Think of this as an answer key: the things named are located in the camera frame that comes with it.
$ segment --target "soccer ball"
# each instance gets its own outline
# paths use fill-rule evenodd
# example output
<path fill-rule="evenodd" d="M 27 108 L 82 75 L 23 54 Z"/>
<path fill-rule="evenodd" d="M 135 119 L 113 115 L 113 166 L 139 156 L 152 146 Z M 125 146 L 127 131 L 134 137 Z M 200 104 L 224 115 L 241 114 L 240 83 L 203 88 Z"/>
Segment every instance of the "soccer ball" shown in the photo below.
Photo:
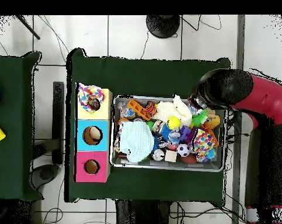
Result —
<path fill-rule="evenodd" d="M 181 157 L 186 157 L 190 154 L 190 147 L 187 144 L 179 144 L 177 147 L 177 153 Z"/>

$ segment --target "white plush toy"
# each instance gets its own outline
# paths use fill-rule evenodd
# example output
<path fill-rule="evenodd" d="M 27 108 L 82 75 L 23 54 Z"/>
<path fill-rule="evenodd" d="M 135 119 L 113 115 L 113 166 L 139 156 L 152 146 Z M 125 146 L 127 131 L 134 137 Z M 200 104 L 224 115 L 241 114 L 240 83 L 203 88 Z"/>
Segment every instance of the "white plush toy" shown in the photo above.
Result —
<path fill-rule="evenodd" d="M 157 104 L 156 109 L 157 113 L 152 117 L 155 120 L 167 122 L 169 117 L 175 116 L 180 119 L 180 128 L 183 125 L 189 127 L 192 123 L 192 114 L 189 108 L 182 102 L 180 96 L 176 94 L 173 95 L 173 103 L 161 101 Z"/>

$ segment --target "green toy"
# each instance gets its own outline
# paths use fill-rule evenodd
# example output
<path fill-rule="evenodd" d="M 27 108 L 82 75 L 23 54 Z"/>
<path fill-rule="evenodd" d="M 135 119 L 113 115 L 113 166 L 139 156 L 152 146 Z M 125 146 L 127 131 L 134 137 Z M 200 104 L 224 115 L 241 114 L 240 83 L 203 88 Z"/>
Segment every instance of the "green toy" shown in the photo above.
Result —
<path fill-rule="evenodd" d="M 154 125 L 154 123 L 152 121 L 147 122 L 147 126 L 149 126 L 150 131 L 152 131 L 153 125 Z"/>
<path fill-rule="evenodd" d="M 193 115 L 192 124 L 200 128 L 202 124 L 208 119 L 206 110 L 203 110 L 199 115 Z"/>

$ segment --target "shape sorter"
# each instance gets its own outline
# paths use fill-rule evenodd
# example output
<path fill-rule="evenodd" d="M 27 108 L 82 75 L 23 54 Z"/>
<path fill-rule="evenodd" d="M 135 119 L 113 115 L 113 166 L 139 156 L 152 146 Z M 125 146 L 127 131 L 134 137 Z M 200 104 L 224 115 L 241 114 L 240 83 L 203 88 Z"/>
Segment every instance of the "shape sorter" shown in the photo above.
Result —
<path fill-rule="evenodd" d="M 102 89 L 105 99 L 89 113 L 77 97 L 76 166 L 74 182 L 105 183 L 110 174 L 110 113 L 112 93 Z"/>

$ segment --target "table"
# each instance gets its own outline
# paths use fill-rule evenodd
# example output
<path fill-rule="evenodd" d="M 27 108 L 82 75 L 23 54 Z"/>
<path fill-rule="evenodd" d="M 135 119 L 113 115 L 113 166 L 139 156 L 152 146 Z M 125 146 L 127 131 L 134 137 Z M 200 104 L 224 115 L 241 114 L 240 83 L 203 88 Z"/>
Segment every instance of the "table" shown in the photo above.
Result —
<path fill-rule="evenodd" d="M 67 57 L 65 201 L 76 198 L 201 201 L 222 205 L 221 172 L 174 171 L 112 167 L 106 183 L 73 182 L 75 83 L 108 88 L 113 95 L 188 97 L 199 79 L 216 68 L 229 68 L 227 58 L 212 61 L 133 60 L 87 57 L 81 48 Z"/>

